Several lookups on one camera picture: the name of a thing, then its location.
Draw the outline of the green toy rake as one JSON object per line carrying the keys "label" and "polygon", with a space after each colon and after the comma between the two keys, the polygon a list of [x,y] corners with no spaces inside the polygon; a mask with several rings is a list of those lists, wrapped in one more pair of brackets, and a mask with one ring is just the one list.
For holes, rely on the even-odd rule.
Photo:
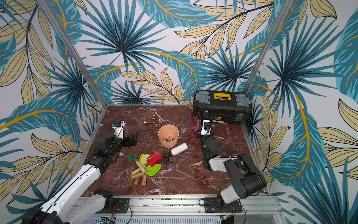
{"label": "green toy rake", "polygon": [[145,167],[143,167],[143,165],[141,165],[141,163],[138,161],[138,159],[134,156],[133,153],[130,153],[129,155],[127,155],[126,158],[128,159],[129,162],[133,161],[138,166],[138,168],[131,173],[132,175],[139,173],[139,172],[145,173]]}

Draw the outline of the pink spray bottle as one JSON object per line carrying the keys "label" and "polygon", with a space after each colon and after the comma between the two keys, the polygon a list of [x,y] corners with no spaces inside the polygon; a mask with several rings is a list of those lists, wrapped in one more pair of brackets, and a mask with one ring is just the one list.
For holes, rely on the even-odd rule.
{"label": "pink spray bottle", "polygon": [[193,138],[195,137],[195,133],[197,131],[198,125],[199,123],[202,123],[202,121],[204,120],[204,116],[202,115],[202,112],[198,112],[195,116],[194,116],[194,120],[192,121],[192,123],[189,126],[189,133]]}

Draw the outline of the small white spray bottle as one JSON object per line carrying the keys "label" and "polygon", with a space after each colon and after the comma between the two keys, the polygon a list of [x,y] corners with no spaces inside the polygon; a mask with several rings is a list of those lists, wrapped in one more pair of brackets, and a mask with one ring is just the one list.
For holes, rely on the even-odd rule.
{"label": "small white spray bottle", "polygon": [[169,157],[176,156],[176,155],[186,151],[187,149],[188,149],[188,145],[186,143],[182,143],[182,144],[172,148],[169,153],[167,153],[163,156],[164,166],[166,166],[170,163],[173,163],[173,161],[171,161],[169,159]]}

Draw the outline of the red toy shovel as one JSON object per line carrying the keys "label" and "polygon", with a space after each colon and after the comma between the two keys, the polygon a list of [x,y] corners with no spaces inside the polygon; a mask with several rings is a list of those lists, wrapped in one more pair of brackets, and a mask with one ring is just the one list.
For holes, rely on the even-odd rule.
{"label": "red toy shovel", "polygon": [[160,164],[159,162],[161,159],[162,155],[158,151],[155,151],[152,155],[150,155],[150,157],[147,159],[147,164],[143,167],[146,167],[148,165],[153,167],[155,164]]}

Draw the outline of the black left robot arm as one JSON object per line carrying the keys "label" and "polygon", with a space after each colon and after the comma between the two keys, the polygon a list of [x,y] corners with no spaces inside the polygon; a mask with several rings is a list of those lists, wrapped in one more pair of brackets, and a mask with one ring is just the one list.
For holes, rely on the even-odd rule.
{"label": "black left robot arm", "polygon": [[114,156],[123,147],[136,146],[139,133],[129,137],[103,132],[97,140],[96,151],[85,160],[79,172],[48,202],[30,209],[22,217],[24,224],[81,224],[98,212],[113,213],[118,205],[110,191],[100,189],[87,201],[73,207],[80,196],[113,164]]}

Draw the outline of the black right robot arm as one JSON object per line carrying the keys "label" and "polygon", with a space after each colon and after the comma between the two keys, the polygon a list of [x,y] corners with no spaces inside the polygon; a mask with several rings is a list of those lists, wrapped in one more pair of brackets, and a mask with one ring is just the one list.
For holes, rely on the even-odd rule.
{"label": "black right robot arm", "polygon": [[227,211],[240,199],[261,192],[267,187],[266,179],[247,154],[234,157],[219,156],[218,141],[213,137],[211,122],[207,119],[199,123],[196,137],[200,139],[203,165],[210,171],[228,174],[231,184],[212,198],[214,211]]}

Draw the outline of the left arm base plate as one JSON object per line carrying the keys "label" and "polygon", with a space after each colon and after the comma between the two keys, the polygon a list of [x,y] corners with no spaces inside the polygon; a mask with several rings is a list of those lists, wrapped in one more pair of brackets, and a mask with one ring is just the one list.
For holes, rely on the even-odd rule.
{"label": "left arm base plate", "polygon": [[128,211],[129,202],[130,202],[130,198],[106,199],[104,208],[96,212],[96,214],[102,214],[102,213],[126,214]]}

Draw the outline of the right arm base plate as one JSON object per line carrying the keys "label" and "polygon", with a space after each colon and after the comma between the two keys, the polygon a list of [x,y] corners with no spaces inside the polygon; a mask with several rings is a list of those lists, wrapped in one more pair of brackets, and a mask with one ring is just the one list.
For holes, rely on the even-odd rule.
{"label": "right arm base plate", "polygon": [[203,204],[205,213],[241,213],[243,212],[242,206],[239,200],[231,203],[225,203],[219,197],[205,197],[203,198]]}

